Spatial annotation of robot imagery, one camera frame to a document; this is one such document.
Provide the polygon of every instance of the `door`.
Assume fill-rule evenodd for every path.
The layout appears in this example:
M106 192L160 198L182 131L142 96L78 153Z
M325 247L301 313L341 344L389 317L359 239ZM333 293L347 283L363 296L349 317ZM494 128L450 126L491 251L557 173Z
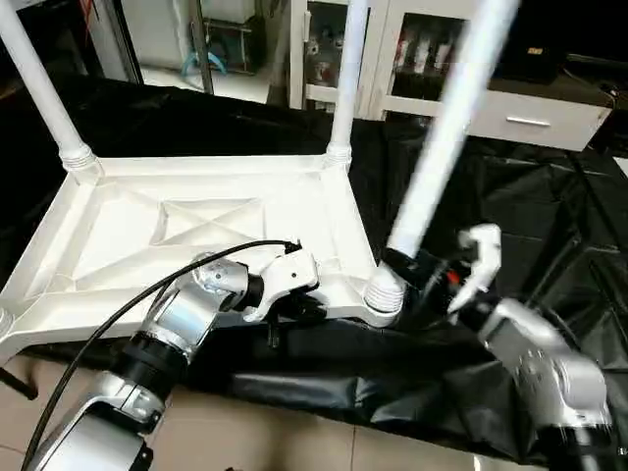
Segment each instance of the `door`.
M369 0L369 17L356 99L366 118L389 0ZM347 0L292 0L290 12L290 108L334 110L340 75Z
M480 0L391 0L368 117L436 116L464 23Z

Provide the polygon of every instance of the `black cable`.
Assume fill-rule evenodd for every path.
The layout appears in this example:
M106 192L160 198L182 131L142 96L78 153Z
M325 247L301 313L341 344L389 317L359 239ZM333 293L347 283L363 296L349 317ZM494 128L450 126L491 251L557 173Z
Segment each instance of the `black cable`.
M590 86L592 88L597 89L598 91L601 91L604 95L606 95L608 97L610 103L612 104L611 111L615 111L615 108L617 107L617 99L619 98L619 95L615 96L612 93L604 90L601 86L599 86L599 85L597 85L595 83L592 83L592 82L588 81L585 78L582 78L580 76L575 75L573 72L567 70L566 67L563 67L562 71L565 72L565 74L568 77L570 77L571 79L574 79L574 80L579 81L580 83L582 83L582 84L584 84L586 86Z
M150 307L148 308L148 311L146 311L146 312L152 311L155 308L155 306L157 306L157 303L159 302L159 299L164 297L164 294L166 294L166 291L168 290L169 287L170 287L170 284L163 285L161 287L161 289L159 290L159 292L155 296L155 299L153 299L153 302L150 303Z
M582 347L580 346L580 341L578 337L574 334L573 330L569 327L567 322L560 317L560 315L551 309L549 306L540 306L541 314L545 317L551 324L553 324L557 329L561 331L564 337L567 338L567 341L571 343L571 346L575 348L577 351L581 351Z
M228 248L226 250L223 250L222 252L218 252L213 255L208 255L207 257L203 257L200 260L197 260L193 263L190 263L189 265L184 266L183 268L177 270L172 275L169 275L166 278L163 278L159 282L155 283L154 285L142 291L140 294L134 297L131 301L127 302L124 306L118 309L118 311L116 311L98 329L96 329L94 333L91 335L91 337L85 342L85 345L77 353L77 356L75 357L75 359L72 360L72 363L68 365L68 368L66 368L66 371L64 372L63 376L59 380L57 387L50 395L50 398L48 399L48 403L46 404L46 407L41 413L41 416L39 417L39 421L37 422L37 425L35 426L35 429L32 433L32 437L30 437L30 442L28 443L28 448L26 449L25 458L22 463L21 470L26 471L28 465L32 461L39 447L39 443L41 442L41 437L43 436L46 426L48 425L50 416L54 412L55 407L57 406L57 403L59 402L59 399L61 398L61 394L63 394L63 391L68 385L70 378L77 370L80 360L85 355L87 350L91 347L91 345L96 340L98 340L105 332L107 332L107 330L109 330L111 326L113 326L116 323L116 321L118 321L128 311L130 311L133 307L135 307L139 302L144 300L146 297L150 296L157 289L159 288L162 289L158 297L163 295L163 293L166 292L166 289L168 288L168 286L172 282L174 282L178 277L185 275L186 273L189 273L192 270L197 269L198 267L214 262L220 258L226 257L227 255L231 255L232 253L240 252L247 248L258 247L260 245L284 245L286 249L289 251L294 251L296 248L298 248L298 246L294 244L293 242L288 242L285 240L254 240L252 242L247 242L241 245L236 245L235 247Z

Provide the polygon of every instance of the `black plastic sheet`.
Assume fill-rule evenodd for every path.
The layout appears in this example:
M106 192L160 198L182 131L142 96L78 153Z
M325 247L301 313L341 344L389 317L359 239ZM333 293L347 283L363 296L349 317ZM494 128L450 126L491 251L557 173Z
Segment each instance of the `black plastic sheet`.
M59 86L79 131L104 157L323 152L331 130L324 114L172 88L86 78L67 78ZM5 201L15 201L5 205L0 229L4 281L64 174L24 92L0 102L0 122L5 178L24 182L19 195L1 189ZM26 129L30 139L21 141ZM229 139L234 134L236 141ZM349 177L376 256L423 138L424 132L411 125L354 126ZM424 244L446 256L460 229L498 223L503 266L497 292L551 308L567 322L582 349L604 369L624 443L626 194L628 182L608 156L472 138ZM440 445L542 462L530 420L505 371L464 329L445 324L437 313L415 312L412 298L411 293L407 312L393 329L347 320L282 325L275 349L261 326L215 332L186 383ZM86 363L106 367L120 345L120 340L104 340ZM66 343L30 352L67 360L77 350L76 343Z

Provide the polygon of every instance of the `tiled floor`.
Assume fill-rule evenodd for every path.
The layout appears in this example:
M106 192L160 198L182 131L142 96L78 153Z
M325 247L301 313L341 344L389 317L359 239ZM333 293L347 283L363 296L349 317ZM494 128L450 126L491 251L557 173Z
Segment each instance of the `tiled floor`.
M263 67L254 76L237 73L223 75L220 72L212 71L214 93L217 96L229 96L245 101L266 103L270 73L270 66ZM195 91L203 90L200 74L197 72L183 78L176 71L142 67L141 74L147 85L176 86Z
M39 399L29 402L0 385L0 465L20 468L23 452L43 404L63 366L18 357L8 369L32 377ZM94 373L80 371L62 413ZM524 471L533 468L475 456L416 440L353 427L273 407L179 389L149 442L151 471Z
M621 171L624 174L626 174L626 176L628 176L628 159L622 159L622 158L619 158L619 157L615 157L615 162L617 162L617 165L619 166Z

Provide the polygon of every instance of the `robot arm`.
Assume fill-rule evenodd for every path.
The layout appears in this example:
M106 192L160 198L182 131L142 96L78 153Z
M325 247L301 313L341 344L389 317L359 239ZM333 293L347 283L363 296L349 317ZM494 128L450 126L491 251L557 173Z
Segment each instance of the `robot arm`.
M520 302L486 295L458 312L460 323L512 376L554 470L626 469L612 430L600 367Z
M447 264L446 270L426 252L419 253L419 263L390 250L385 260L422 291L422 303L473 331L510 374L550 470L626 469L598 364L572 348L539 312L488 294L500 266L499 228L472 228L461 235L460 245L471 249L471 260Z
M276 258L259 276L220 259L181 277L153 304L111 371L66 413L28 470L84 470L94 463L102 471L149 469L152 450L144 436L155 430L218 316L263 319L277 299L317 285L316 264L303 249Z

